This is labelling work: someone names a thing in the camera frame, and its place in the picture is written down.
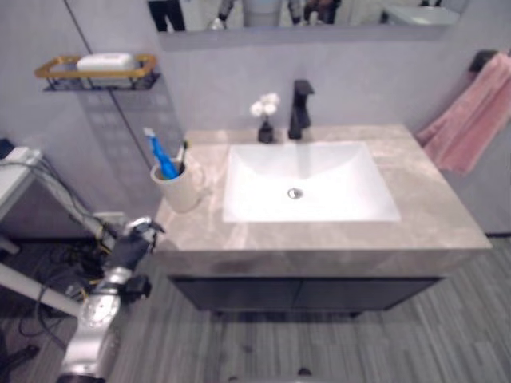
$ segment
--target wooden floor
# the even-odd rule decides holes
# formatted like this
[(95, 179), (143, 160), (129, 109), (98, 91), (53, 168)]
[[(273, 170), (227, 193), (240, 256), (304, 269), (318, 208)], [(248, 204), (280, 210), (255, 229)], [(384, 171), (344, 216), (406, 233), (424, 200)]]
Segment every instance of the wooden floor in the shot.
[[(467, 263), (449, 280), (391, 311), (355, 320), (334, 314), (216, 318), (196, 311), (149, 263), (153, 294), (135, 306), (109, 383), (284, 377), (302, 366), (339, 383), (509, 383), (511, 243), (493, 243), (491, 256)], [(18, 259), (36, 259), (46, 247), (30, 247)], [(2, 310), (16, 310), (6, 306)], [(17, 333), (17, 319), (2, 318), (1, 326), (10, 352), (28, 343)], [(66, 339), (73, 327), (69, 319), (57, 333)], [(11, 382), (55, 382), (62, 352), (45, 336), (32, 342), (42, 351), (12, 373)]]

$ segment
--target blue toothbrush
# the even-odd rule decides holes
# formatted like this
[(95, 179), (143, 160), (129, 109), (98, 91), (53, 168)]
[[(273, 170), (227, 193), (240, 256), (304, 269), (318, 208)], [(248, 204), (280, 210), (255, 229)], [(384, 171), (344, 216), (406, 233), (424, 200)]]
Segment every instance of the blue toothbrush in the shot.
[(156, 134), (154, 134), (154, 130), (151, 128), (144, 128), (144, 134), (149, 139), (153, 155), (160, 163), (161, 174), (163, 174), (163, 176), (168, 180), (177, 178), (179, 173), (170, 158), (168, 158), (165, 150), (161, 147), (160, 141), (156, 137)]

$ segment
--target bathroom sink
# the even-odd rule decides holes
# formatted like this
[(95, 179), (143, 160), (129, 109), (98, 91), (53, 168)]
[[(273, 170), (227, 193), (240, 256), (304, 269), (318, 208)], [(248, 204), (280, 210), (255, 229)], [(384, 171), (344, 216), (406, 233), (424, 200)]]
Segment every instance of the bathroom sink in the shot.
[(363, 142), (231, 146), (226, 222), (399, 220)]

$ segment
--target toothbrush cup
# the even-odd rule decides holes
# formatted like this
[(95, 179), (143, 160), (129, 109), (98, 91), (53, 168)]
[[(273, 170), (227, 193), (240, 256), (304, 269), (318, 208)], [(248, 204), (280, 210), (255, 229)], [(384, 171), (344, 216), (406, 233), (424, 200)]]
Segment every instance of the toothbrush cup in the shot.
[(180, 169), (178, 177), (166, 179), (161, 173), (160, 165), (156, 164), (151, 169), (151, 179), (158, 185), (170, 207), (176, 213), (191, 211), (200, 200), (200, 194), (193, 182), (192, 172), (180, 162), (173, 160), (176, 169)]

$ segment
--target wall shelf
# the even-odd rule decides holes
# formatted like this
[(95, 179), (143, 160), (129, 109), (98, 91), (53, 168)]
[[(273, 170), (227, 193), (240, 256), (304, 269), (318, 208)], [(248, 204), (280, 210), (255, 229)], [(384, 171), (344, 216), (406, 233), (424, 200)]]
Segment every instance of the wall shelf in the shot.
[(151, 54), (138, 54), (135, 58), (140, 68), (134, 70), (79, 71), (76, 66), (81, 57), (60, 56), (37, 68), (34, 74), (46, 79), (46, 92), (149, 90), (160, 78), (160, 74), (154, 72), (156, 58)]

